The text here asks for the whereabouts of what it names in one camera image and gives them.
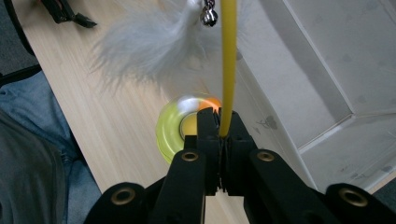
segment white feather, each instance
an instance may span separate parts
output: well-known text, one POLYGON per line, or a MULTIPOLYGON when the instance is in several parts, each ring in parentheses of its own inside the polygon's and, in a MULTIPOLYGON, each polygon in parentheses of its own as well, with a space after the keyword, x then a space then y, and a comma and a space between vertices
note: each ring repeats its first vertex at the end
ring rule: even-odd
POLYGON ((177 70, 193 70, 190 60, 204 65, 206 55, 221 48, 219 21, 212 28, 199 22, 203 0, 122 5, 127 16, 96 45, 99 52, 94 66, 102 67, 110 80, 158 81, 177 70))

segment yellow ring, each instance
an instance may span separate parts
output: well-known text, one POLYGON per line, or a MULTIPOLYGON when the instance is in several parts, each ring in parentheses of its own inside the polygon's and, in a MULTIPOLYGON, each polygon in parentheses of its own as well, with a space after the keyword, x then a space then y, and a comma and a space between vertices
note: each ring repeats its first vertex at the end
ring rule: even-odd
POLYGON ((156 126, 157 146, 168 163, 184 147, 180 124, 188 115, 200 109, 220 104, 216 97, 205 93, 192 93, 170 101, 161 111, 156 126))

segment person's leg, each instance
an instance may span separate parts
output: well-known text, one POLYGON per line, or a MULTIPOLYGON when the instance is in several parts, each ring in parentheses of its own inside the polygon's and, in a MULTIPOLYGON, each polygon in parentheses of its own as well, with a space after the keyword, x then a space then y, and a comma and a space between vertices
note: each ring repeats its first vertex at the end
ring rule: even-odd
POLYGON ((43 72, 0 89, 0 108, 32 133, 50 141, 73 160, 70 128, 43 72))
POLYGON ((70 128, 42 72, 0 89, 0 108, 32 133, 48 140, 61 153, 68 193, 65 220, 82 223, 100 196, 88 165, 79 161, 70 128))

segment white box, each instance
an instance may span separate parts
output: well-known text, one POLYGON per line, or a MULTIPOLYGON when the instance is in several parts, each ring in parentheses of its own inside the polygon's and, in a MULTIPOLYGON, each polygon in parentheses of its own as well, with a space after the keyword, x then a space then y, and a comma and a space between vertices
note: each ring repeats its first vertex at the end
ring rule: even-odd
POLYGON ((396 167, 396 3, 254 0, 247 13, 238 69, 270 116, 241 117, 273 139, 251 128, 255 141, 319 191, 374 191, 396 167))

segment brass screw hole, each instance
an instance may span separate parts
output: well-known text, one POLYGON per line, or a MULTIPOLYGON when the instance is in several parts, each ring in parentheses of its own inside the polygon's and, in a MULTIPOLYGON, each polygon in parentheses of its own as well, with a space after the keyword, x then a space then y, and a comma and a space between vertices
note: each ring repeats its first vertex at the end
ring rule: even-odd
POLYGON ((181 155, 181 159, 183 159, 183 161, 196 161, 198 160, 198 157, 198 154, 195 152, 185 152, 181 155))
POLYGON ((340 189, 338 193, 344 201, 357 207, 365 207, 369 203, 363 195, 352 189, 340 189))
POLYGON ((268 152, 259 152, 257 158, 261 161, 273 161, 275 159, 274 155, 268 152))
POLYGON ((133 201, 135 196, 136 193, 134 192, 134 189, 122 188, 111 195, 111 202, 115 205, 124 205, 133 201))

